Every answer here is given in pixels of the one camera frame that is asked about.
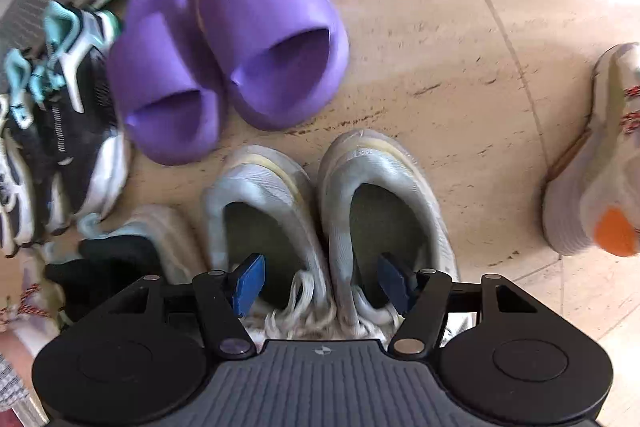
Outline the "black mesh sneaker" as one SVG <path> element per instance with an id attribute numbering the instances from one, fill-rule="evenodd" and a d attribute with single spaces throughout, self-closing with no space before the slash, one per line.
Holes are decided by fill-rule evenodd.
<path id="1" fill-rule="evenodd" d="M 43 247 L 44 278 L 61 288 L 58 313 L 72 325 L 130 284 L 157 275 L 171 284 L 187 284 L 206 270 L 190 223 L 164 205 L 136 208 L 119 228 L 106 231 L 93 213 L 78 222 L 84 239 L 72 253 Z"/>

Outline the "grey white mesh sneaker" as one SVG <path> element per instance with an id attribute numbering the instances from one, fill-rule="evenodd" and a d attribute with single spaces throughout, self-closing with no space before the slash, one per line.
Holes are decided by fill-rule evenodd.
<path id="1" fill-rule="evenodd" d="M 388 343 L 402 317 L 378 283 L 382 254 L 460 279 L 437 198 L 408 150 L 369 129 L 333 141 L 317 190 L 338 324 L 348 338 Z"/>

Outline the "black teal sneaker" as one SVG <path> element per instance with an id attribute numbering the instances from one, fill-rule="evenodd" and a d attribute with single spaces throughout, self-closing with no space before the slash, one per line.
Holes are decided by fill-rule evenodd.
<path id="1" fill-rule="evenodd" d="M 106 78 L 120 23 L 110 11 L 57 1 L 43 11 L 43 77 L 29 88 L 52 118 L 56 172 L 74 220 L 106 218 L 125 187 L 131 144 Z"/>
<path id="2" fill-rule="evenodd" d="M 1 251 L 12 258 L 47 230 L 54 169 L 44 113 L 29 89 L 42 68 L 12 49 L 3 70 L 8 90 L 1 93 Z"/>

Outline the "purple slide sandal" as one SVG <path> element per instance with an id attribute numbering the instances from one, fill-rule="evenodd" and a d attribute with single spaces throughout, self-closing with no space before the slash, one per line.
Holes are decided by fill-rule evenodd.
<path id="1" fill-rule="evenodd" d="M 340 87 L 349 42 L 330 0 L 200 0 L 200 14 L 232 104 L 247 124 L 295 127 Z"/>
<path id="2" fill-rule="evenodd" d="M 226 92 L 195 0 L 128 0 L 106 64 L 119 116 L 145 156 L 184 165 L 215 150 Z"/>

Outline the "worn white sneaker left foot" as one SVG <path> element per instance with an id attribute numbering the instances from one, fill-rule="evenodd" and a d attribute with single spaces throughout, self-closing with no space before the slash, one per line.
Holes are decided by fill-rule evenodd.
<path id="1" fill-rule="evenodd" d="M 21 294 L 1 306 L 1 332 L 11 333 L 35 357 L 60 333 L 58 311 L 62 291 L 44 277 L 44 260 L 35 248 L 22 249 L 16 256 L 22 276 Z"/>

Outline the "worn white sneaker foot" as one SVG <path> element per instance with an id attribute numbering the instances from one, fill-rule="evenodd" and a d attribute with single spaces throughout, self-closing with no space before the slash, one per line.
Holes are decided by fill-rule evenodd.
<path id="1" fill-rule="evenodd" d="M 638 43 L 612 46 L 594 66 L 588 122 L 550 173 L 541 223 L 561 255 L 639 254 Z"/>
<path id="2" fill-rule="evenodd" d="M 58 311 L 62 291 L 44 277 L 44 260 L 35 248 L 22 249 L 16 256 L 22 276 L 21 294 L 1 306 L 1 332 L 11 333 L 35 357 L 60 333 Z"/>

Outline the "worn white sneaker right foot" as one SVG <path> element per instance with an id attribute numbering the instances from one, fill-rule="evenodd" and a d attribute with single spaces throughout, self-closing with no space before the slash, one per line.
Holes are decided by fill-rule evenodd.
<path id="1" fill-rule="evenodd" d="M 612 46 L 594 66 L 588 122 L 550 173 L 541 223 L 561 255 L 639 254 L 638 43 Z"/>

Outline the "houndstooth trouser leg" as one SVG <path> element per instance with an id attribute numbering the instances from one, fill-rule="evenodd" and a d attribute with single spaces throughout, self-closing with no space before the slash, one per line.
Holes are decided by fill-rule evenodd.
<path id="1" fill-rule="evenodd" d="M 14 405 L 29 397 L 24 381 L 12 364 L 0 355 L 0 412 L 11 410 Z"/>

